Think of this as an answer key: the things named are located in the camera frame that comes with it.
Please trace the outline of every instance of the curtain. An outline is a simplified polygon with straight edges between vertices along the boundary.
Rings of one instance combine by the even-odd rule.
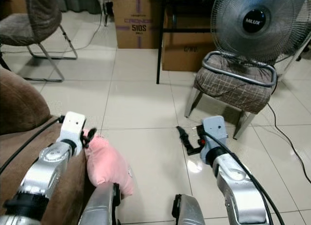
[[[58,5],[62,12],[68,10],[75,12],[86,10],[91,14],[99,14],[101,12],[98,0],[58,0]]]

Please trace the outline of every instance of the cardboard box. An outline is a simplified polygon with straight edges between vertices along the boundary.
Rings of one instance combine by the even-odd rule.
[[[172,27],[170,14],[166,16],[165,26]],[[177,28],[209,27],[209,17],[177,16]],[[216,49],[211,33],[165,33],[163,40],[163,70],[198,71],[206,54]]]
[[[159,45],[158,0],[113,0],[120,49],[156,49]]]
[[[0,0],[0,20],[15,13],[27,13],[25,0]]]

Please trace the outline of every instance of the fan grille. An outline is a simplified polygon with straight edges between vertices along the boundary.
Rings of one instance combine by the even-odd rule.
[[[216,0],[212,9],[217,48],[244,61],[281,61],[295,54],[310,31],[310,0]]]

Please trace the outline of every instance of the metal chair legs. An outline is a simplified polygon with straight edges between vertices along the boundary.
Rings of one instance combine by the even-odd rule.
[[[65,32],[64,28],[62,27],[62,25],[59,25],[59,28],[62,30],[63,36],[64,36],[65,40],[69,43],[69,46],[70,46],[71,50],[73,51],[75,57],[51,56],[50,58],[51,58],[51,59],[54,59],[54,60],[58,60],[58,59],[76,60],[76,59],[78,59],[78,54],[77,54],[77,52],[76,52],[76,49],[73,47],[73,45],[72,45],[72,43],[71,43],[71,40],[68,38],[67,33]],[[34,58],[44,58],[44,59],[48,59],[48,56],[47,56],[46,54],[45,54],[45,56],[36,55],[36,54],[34,54],[34,53],[31,51],[31,49],[30,49],[29,46],[27,46],[27,49],[28,49],[29,53],[31,54],[31,56],[34,57]]]
[[[202,92],[200,92],[198,89],[196,88],[192,88],[187,106],[186,106],[186,110],[185,110],[185,117],[189,117],[191,111],[193,110],[193,108],[195,107],[195,104],[198,100],[200,100],[200,98],[202,97]]]
[[[197,90],[196,88],[192,88],[190,98],[188,100],[186,110],[185,110],[185,117],[189,117],[191,111],[195,108],[197,103],[202,97],[202,92]],[[239,119],[239,123],[235,129],[235,133],[233,135],[233,139],[237,140],[241,134],[244,132],[244,130],[249,126],[249,124],[252,122],[253,118],[255,117],[255,114],[250,113],[248,117],[245,116],[245,112],[242,111]]]
[[[31,56],[33,58],[44,58],[44,59],[48,59],[50,61],[50,63],[52,64],[54,70],[57,72],[57,74],[60,76],[61,79],[46,79],[46,78],[24,78],[28,81],[38,81],[38,82],[57,82],[57,83],[61,83],[65,78],[64,75],[61,73],[61,71],[59,70],[59,68],[57,67],[57,65],[55,64],[55,62],[53,61],[53,59],[65,59],[65,60],[76,60],[78,58],[78,54],[76,52],[76,49],[73,47],[73,45],[71,44],[70,39],[68,38],[65,30],[63,29],[62,25],[59,25],[60,29],[63,32],[63,36],[65,38],[65,40],[69,43],[69,46],[71,47],[75,57],[64,57],[64,56],[50,56],[49,53],[45,50],[45,48],[42,46],[42,44],[38,44],[38,46],[41,48],[41,50],[43,51],[43,53],[45,54],[45,56],[39,56],[34,54],[30,47],[27,46],[27,49],[29,51],[29,53],[31,54]]]
[[[55,83],[61,83],[65,78],[64,75],[61,73],[61,71],[59,70],[59,68],[57,67],[57,65],[55,64],[55,62],[52,60],[52,58],[50,57],[50,55],[48,54],[48,52],[45,50],[45,48],[42,46],[42,44],[38,44],[38,46],[41,48],[41,50],[43,51],[43,53],[45,54],[45,57],[40,57],[40,58],[47,58],[50,63],[52,64],[54,70],[57,72],[57,74],[60,76],[61,79],[47,79],[47,78],[27,78],[25,77],[25,80],[28,81],[37,81],[37,82],[55,82]]]
[[[235,131],[234,131],[233,139],[237,140],[241,136],[241,134],[244,132],[244,130],[252,122],[254,117],[255,117],[255,114],[250,113],[248,115],[248,117],[246,118],[245,112],[244,111],[241,112],[238,125],[237,125],[237,127],[235,128]]]

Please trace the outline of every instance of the plaid chair cushion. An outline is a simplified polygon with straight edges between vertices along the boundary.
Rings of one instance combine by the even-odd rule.
[[[261,82],[271,81],[270,71],[242,66],[219,55],[212,55],[207,63],[215,68]],[[214,73],[206,68],[201,68],[197,73],[194,87],[208,96],[253,114],[259,113],[266,106],[273,91],[273,87],[249,84],[236,78]]]

